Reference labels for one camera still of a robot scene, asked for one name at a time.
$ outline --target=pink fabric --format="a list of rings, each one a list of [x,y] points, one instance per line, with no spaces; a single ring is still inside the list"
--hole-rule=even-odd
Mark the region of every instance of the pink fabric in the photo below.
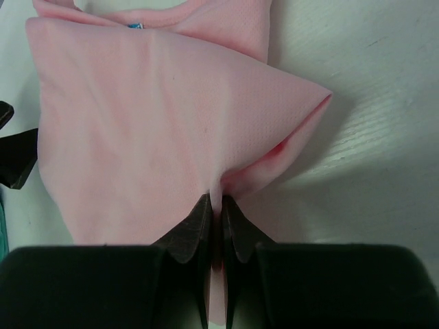
[[[97,17],[34,0],[40,174],[76,243],[152,243],[203,193],[219,212],[223,193],[242,197],[290,166],[331,94],[266,64],[270,4]]]

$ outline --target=blue tag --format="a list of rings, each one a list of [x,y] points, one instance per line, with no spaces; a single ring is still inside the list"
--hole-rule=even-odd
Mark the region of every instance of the blue tag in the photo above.
[[[129,24],[128,26],[130,29],[143,29],[143,24],[137,23],[137,24]]]

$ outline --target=green object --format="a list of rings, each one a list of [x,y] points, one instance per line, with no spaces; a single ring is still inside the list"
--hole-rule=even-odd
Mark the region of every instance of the green object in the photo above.
[[[3,204],[0,203],[0,260],[6,257],[9,252],[8,234],[6,233],[6,220]]]

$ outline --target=white surface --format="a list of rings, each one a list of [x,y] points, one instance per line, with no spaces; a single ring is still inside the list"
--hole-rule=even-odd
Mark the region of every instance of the white surface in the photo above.
[[[103,12],[180,2],[77,4]],[[16,109],[0,136],[38,125],[24,32],[34,15],[30,0],[0,10],[0,99]],[[243,200],[249,218],[280,241],[408,246],[439,284],[438,31],[437,0],[274,0],[270,64],[335,97],[295,165]],[[71,243],[37,170],[22,191],[5,191],[5,211],[12,249]]]

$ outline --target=garment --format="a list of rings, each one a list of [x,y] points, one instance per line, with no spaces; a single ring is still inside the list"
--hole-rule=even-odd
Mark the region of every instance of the garment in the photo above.
[[[39,169],[76,243],[152,243],[201,194],[218,213],[223,193],[240,198],[290,166],[331,93],[266,64],[270,4],[98,17],[34,0]]]

